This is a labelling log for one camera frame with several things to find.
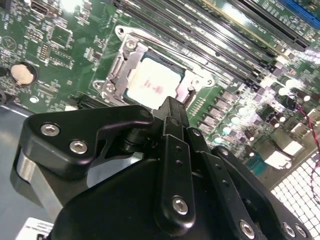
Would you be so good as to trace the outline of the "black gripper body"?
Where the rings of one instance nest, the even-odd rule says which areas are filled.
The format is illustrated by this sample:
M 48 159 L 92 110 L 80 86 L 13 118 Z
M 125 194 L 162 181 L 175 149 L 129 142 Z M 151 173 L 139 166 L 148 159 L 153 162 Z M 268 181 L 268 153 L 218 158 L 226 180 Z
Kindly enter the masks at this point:
M 240 240 L 240 217 L 218 191 L 234 187 L 195 176 L 189 161 L 143 160 L 74 197 L 53 240 Z

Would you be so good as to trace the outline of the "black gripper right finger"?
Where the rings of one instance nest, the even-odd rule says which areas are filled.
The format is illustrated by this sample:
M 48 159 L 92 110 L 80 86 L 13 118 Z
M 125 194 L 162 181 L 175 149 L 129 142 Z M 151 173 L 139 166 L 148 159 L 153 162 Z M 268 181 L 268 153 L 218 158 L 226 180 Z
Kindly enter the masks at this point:
M 213 209 L 218 240 L 309 240 L 310 232 L 225 147 L 209 149 L 195 128 L 186 129 L 195 165 Z

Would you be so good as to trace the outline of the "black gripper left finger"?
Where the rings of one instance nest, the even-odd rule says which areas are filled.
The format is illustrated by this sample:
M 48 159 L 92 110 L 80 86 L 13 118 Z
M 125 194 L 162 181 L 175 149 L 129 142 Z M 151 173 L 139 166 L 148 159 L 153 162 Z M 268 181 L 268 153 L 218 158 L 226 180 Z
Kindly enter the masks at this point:
M 171 97 L 155 113 L 123 105 L 34 114 L 23 123 L 14 169 L 55 223 L 73 198 L 137 162 L 191 164 L 187 124 Z

